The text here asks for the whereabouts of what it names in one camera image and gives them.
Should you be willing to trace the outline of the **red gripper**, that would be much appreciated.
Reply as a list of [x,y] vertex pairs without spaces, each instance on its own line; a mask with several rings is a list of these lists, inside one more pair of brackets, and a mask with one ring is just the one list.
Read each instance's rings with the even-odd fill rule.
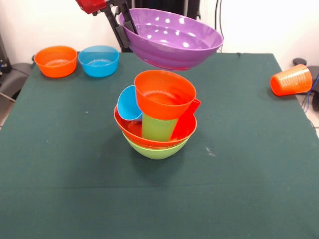
[[[121,48],[129,48],[129,40],[125,34],[125,31],[121,25],[116,21],[111,8],[106,4],[105,0],[76,0],[76,3],[82,11],[86,14],[96,14],[99,11],[105,9],[104,14],[109,21],[112,31],[118,41]],[[119,3],[119,8],[124,18],[124,26],[134,34],[138,34],[134,22],[132,20],[130,9],[125,0],[121,0]]]

